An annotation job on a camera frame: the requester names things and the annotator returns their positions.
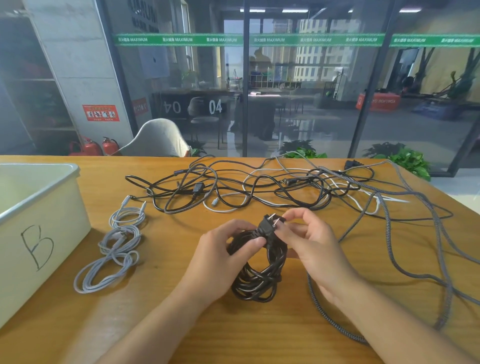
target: white chair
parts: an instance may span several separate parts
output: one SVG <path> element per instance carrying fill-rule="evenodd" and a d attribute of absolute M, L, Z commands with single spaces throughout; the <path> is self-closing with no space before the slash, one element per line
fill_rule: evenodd
<path fill-rule="evenodd" d="M 128 157 L 188 157 L 190 146 L 175 123 L 153 119 L 142 125 L 137 136 L 114 155 Z"/>

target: right hand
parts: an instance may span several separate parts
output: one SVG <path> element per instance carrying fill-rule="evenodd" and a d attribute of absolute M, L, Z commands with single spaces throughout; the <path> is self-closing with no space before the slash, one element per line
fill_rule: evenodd
<path fill-rule="evenodd" d="M 275 234 L 293 249 L 287 256 L 299 258 L 324 297 L 338 305 L 343 293 L 361 278 L 348 262 L 332 228 L 303 207 L 288 210 L 283 217 L 286 221 L 300 218 L 306 223 L 276 224 Z"/>

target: chair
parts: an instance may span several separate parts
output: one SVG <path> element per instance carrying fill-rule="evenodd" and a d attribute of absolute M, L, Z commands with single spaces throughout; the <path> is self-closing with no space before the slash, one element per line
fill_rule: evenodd
<path fill-rule="evenodd" d="M 142 125 L 137 136 L 114 155 L 129 157 L 188 157 L 191 148 L 175 123 L 153 119 Z"/>
<path fill-rule="evenodd" d="M 223 132 L 221 132 L 221 119 L 212 116 L 210 114 L 209 104 L 206 102 L 204 97 L 193 97 L 190 100 L 188 105 L 187 112 L 190 116 L 190 125 L 191 125 L 191 138 L 193 140 L 193 131 L 195 130 L 195 137 L 198 140 L 198 127 L 202 124 L 209 124 L 216 122 L 218 124 L 218 136 L 217 136 L 217 149 L 220 149 L 220 134 L 222 134 L 222 143 L 223 141 Z"/>

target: finger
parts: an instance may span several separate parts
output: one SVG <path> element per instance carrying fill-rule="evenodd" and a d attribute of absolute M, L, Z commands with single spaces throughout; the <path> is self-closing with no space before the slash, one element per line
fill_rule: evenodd
<path fill-rule="evenodd" d="M 263 237 L 249 240 L 230 258 L 233 261 L 235 269 L 240 269 L 253 257 L 265 244 L 267 240 Z"/>
<path fill-rule="evenodd" d="M 299 255 L 297 254 L 297 252 L 296 252 L 294 249 L 288 249 L 288 250 L 287 250 L 287 258 L 295 258 L 295 259 L 298 259 L 298 258 L 299 258 Z"/>
<path fill-rule="evenodd" d="M 307 239 L 301 238 L 295 234 L 290 230 L 287 224 L 284 224 L 281 221 L 278 221 L 276 224 L 275 235 L 287 243 L 287 245 L 294 248 L 300 255 L 302 255 L 302 252 L 305 251 L 306 246 L 310 243 Z"/>
<path fill-rule="evenodd" d="M 305 238 L 305 235 L 307 234 L 307 231 L 308 231 L 308 225 L 298 224 L 296 222 L 289 222 L 287 226 L 295 234 L 297 234 L 301 238 Z"/>
<path fill-rule="evenodd" d="M 253 225 L 252 223 L 245 221 L 245 220 L 240 220 L 240 219 L 234 219 L 226 222 L 223 225 L 220 225 L 218 228 L 213 229 L 212 232 L 220 239 L 220 240 L 227 240 L 228 238 L 231 238 L 235 233 L 238 233 L 240 231 L 244 230 L 255 230 L 257 227 Z"/>
<path fill-rule="evenodd" d="M 288 210 L 285 214 L 283 214 L 283 217 L 287 221 L 292 221 L 296 218 L 300 218 L 305 221 L 307 225 L 319 226 L 323 223 L 323 221 L 320 220 L 317 215 L 304 207 L 292 208 Z"/>

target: ceiling light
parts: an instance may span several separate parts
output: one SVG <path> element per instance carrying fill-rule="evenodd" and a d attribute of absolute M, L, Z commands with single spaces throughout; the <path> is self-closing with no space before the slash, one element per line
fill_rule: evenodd
<path fill-rule="evenodd" d="M 421 8 L 403 8 L 400 12 L 421 12 Z"/>
<path fill-rule="evenodd" d="M 308 9 L 283 9 L 282 12 L 308 12 Z"/>
<path fill-rule="evenodd" d="M 265 9 L 250 9 L 250 12 L 265 12 Z"/>

